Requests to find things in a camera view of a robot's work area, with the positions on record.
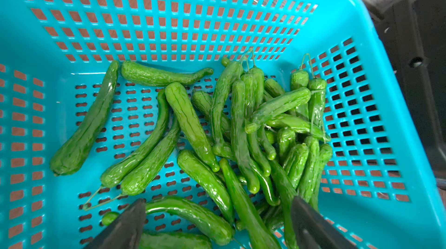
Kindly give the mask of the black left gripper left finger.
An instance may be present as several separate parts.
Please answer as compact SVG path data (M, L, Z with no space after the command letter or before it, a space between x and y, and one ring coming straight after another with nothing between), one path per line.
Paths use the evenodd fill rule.
M145 217L145 202L143 199L138 199L84 248L137 249Z

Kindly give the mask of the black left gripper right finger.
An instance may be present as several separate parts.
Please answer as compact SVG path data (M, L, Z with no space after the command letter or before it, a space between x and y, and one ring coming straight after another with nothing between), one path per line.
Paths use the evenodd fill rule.
M299 196L292 201L291 218L300 249L355 249L352 242Z

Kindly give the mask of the teal plastic basket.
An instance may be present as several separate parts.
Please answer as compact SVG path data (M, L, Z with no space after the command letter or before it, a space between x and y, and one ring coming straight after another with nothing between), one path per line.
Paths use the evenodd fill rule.
M248 49L284 89L300 66L328 83L324 218L361 249L443 249L434 174L361 0L1 0L1 247L80 249L104 214L133 203L119 187L100 189L100 177L154 129L154 87L120 78L82 168L49 168L113 60L212 68L187 87L212 93L221 58Z

